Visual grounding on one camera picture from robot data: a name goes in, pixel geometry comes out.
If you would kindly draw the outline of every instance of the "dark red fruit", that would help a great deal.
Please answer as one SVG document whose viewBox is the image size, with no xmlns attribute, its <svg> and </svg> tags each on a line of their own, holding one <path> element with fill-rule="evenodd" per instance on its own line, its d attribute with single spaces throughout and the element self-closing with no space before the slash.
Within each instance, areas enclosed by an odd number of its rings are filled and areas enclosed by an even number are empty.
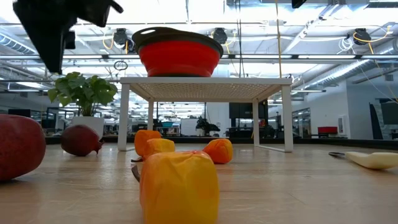
<svg viewBox="0 0 398 224">
<path fill-rule="evenodd" d="M 0 181 L 36 169 L 45 154 L 40 124 L 23 116 L 0 114 Z"/>
<path fill-rule="evenodd" d="M 95 131 L 82 124 L 70 126 L 61 136 L 62 149 L 75 156 L 87 156 L 92 151 L 98 154 L 102 144 Z"/>
</svg>

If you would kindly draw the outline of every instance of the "floor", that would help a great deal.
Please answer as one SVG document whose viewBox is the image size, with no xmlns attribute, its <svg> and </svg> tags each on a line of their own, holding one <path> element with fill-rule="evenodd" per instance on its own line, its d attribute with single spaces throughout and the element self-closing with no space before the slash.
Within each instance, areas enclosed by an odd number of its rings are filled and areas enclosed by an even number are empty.
<svg viewBox="0 0 398 224">
<path fill-rule="evenodd" d="M 217 165 L 218 223 L 397 223 L 398 169 L 368 170 L 327 153 L 374 150 L 295 148 L 284 154 L 235 145 L 233 161 Z M 130 171 L 133 157 L 134 151 L 118 152 L 114 144 L 87 157 L 49 146 L 38 169 L 0 184 L 0 223 L 143 223 L 139 184 Z"/>
</svg>

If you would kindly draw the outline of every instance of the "green leaves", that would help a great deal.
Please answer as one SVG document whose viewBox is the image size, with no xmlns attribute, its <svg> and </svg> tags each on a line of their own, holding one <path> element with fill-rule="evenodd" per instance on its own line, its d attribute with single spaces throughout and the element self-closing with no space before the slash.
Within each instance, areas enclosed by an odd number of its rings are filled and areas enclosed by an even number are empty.
<svg viewBox="0 0 398 224">
<path fill-rule="evenodd" d="M 55 81 L 55 88 L 49 90 L 49 99 L 54 102 L 58 98 L 62 106 L 75 102 L 86 116 L 93 116 L 95 105 L 106 106 L 117 92 L 116 85 L 103 78 L 96 75 L 85 78 L 81 73 L 72 72 Z"/>
</svg>

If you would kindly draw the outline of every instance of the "white table leg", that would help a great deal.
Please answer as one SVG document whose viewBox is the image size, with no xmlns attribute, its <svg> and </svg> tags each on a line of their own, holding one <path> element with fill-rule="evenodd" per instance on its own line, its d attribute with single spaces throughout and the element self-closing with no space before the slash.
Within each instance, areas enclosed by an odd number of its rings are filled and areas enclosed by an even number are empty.
<svg viewBox="0 0 398 224">
<path fill-rule="evenodd" d="M 119 151 L 127 150 L 127 123 L 129 119 L 129 96 L 130 96 L 130 85 L 122 84 L 122 94 L 120 99 L 119 135 L 118 135 Z"/>
<path fill-rule="evenodd" d="M 260 128 L 259 128 L 259 100 L 253 100 L 253 138 L 254 145 L 260 145 Z"/>
<path fill-rule="evenodd" d="M 285 152 L 293 151 L 293 121 L 292 121 L 292 97 L 290 86 L 282 86 L 282 106 L 284 114 Z"/>
<path fill-rule="evenodd" d="M 148 130 L 154 129 L 154 100 L 149 99 L 148 101 Z"/>
</svg>

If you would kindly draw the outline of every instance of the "white table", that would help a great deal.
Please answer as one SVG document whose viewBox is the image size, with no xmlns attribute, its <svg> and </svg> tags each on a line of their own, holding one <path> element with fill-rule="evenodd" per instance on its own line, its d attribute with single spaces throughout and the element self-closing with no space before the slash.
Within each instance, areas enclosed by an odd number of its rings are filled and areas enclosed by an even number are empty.
<svg viewBox="0 0 398 224">
<path fill-rule="evenodd" d="M 253 104 L 253 123 L 258 124 L 259 102 L 282 90 L 285 148 L 260 145 L 259 126 L 254 125 L 254 145 L 281 152 L 293 151 L 292 79 L 289 78 L 121 78 L 118 149 L 127 151 L 127 120 L 130 90 L 149 102 L 148 130 L 153 129 L 154 102 L 233 102 Z"/>
</svg>

